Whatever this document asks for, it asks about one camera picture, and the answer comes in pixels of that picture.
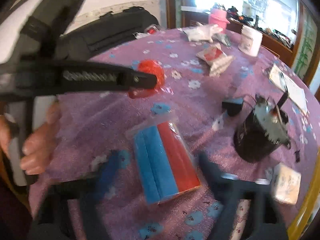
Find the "white plastic jar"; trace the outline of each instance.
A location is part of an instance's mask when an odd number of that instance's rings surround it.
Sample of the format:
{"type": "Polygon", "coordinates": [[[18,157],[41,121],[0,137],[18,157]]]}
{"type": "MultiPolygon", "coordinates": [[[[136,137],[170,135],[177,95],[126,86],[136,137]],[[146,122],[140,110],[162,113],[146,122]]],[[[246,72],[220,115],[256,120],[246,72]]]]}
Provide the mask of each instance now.
{"type": "Polygon", "coordinates": [[[262,33],[243,25],[239,50],[252,57],[257,57],[262,42],[262,33]]]}

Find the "green bamboo painting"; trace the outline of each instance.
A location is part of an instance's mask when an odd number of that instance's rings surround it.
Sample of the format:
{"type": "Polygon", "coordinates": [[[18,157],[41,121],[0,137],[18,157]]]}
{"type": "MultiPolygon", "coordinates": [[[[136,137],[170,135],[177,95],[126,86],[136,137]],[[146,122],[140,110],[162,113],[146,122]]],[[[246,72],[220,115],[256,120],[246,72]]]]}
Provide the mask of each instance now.
{"type": "Polygon", "coordinates": [[[301,46],[301,51],[299,52],[299,57],[296,63],[296,67],[294,69],[294,72],[300,77],[301,79],[304,77],[305,73],[307,72],[307,69],[309,67],[309,62],[312,57],[312,53],[314,50],[314,29],[311,24],[312,19],[310,19],[310,15],[307,14],[306,23],[304,25],[304,37],[303,37],[303,43],[301,46]]]}

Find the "purple tablecloth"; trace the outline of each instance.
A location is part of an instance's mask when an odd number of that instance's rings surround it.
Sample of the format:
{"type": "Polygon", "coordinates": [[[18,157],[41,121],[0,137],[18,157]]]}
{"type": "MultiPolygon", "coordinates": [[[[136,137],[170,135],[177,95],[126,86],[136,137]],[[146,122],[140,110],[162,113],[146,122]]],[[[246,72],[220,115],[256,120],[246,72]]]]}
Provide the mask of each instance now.
{"type": "MultiPolygon", "coordinates": [[[[179,117],[177,126],[187,146],[194,153],[204,149],[210,159],[228,173],[240,179],[255,181],[265,178],[265,169],[279,162],[302,174],[299,199],[296,205],[279,204],[286,225],[297,215],[307,193],[317,158],[320,140],[320,107],[303,82],[284,65],[278,66],[305,90],[310,113],[304,117],[298,108],[287,100],[283,110],[289,115],[289,135],[301,150],[301,162],[295,163],[295,147],[287,150],[279,147],[273,154],[257,164],[242,160],[233,148],[233,134],[249,114],[245,105],[236,117],[222,115],[221,101],[226,96],[243,94],[271,96],[278,101],[281,91],[273,85],[263,70],[270,67],[275,57],[260,48],[258,57],[243,54],[237,48],[240,35],[228,32],[231,48],[222,45],[227,55],[236,59],[220,77],[209,77],[208,66],[196,58],[196,53],[208,47],[205,42],[188,42],[179,30],[159,32],[147,38],[132,41],[94,57],[93,61],[110,62],[137,67],[139,61],[154,59],[161,62],[166,73],[166,86],[173,94],[158,93],[145,99],[130,99],[123,93],[81,93],[60,96],[63,107],[61,143],[52,163],[39,181],[31,187],[30,203],[33,212],[39,207],[48,185],[55,181],[78,178],[90,171],[90,163],[96,156],[108,154],[111,149],[126,150],[119,176],[111,191],[100,204],[111,237],[116,239],[205,239],[209,234],[218,209],[221,209],[210,190],[204,184],[200,189],[184,194],[160,205],[146,205],[132,141],[124,132],[151,115],[154,103],[163,103],[175,110],[179,117]],[[181,74],[175,79],[173,71],[181,74]]],[[[83,238],[80,214],[76,201],[70,203],[74,226],[79,239],[83,238]]],[[[237,225],[244,223],[245,211],[238,210],[237,225]]]]}

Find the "finger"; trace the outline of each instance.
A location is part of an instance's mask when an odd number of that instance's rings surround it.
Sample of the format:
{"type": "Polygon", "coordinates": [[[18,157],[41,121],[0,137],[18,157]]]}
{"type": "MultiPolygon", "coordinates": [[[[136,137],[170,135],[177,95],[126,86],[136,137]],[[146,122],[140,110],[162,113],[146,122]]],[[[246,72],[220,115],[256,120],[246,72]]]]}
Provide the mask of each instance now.
{"type": "Polygon", "coordinates": [[[61,108],[60,103],[57,101],[53,103],[46,114],[46,120],[48,124],[53,124],[61,118],[61,108]]]}
{"type": "Polygon", "coordinates": [[[24,155],[30,155],[31,153],[45,147],[48,142],[55,141],[55,136],[59,129],[59,123],[51,125],[48,123],[44,123],[25,141],[22,147],[24,155]]]}
{"type": "Polygon", "coordinates": [[[33,169],[30,170],[26,170],[26,174],[27,175],[37,175],[37,174],[41,174],[45,172],[45,167],[35,167],[33,169]]]}
{"type": "Polygon", "coordinates": [[[36,152],[25,156],[21,159],[20,167],[21,169],[27,171],[34,169],[36,167],[46,168],[52,158],[52,152],[54,151],[55,144],[50,143],[46,148],[37,150],[36,152]]]}
{"type": "Polygon", "coordinates": [[[9,127],[8,121],[3,115],[1,115],[0,116],[0,146],[8,158],[9,158],[8,147],[9,147],[10,141],[11,141],[11,135],[10,135],[10,127],[9,127]]]}

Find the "pink cup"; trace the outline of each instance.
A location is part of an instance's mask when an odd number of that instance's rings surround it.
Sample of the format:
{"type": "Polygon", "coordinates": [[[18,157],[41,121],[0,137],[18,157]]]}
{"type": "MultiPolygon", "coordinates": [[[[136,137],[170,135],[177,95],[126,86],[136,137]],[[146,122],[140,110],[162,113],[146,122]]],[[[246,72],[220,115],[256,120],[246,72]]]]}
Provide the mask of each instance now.
{"type": "Polygon", "coordinates": [[[211,14],[209,15],[209,24],[217,24],[223,29],[221,33],[225,33],[225,29],[229,23],[226,11],[220,9],[211,10],[211,14]]]}

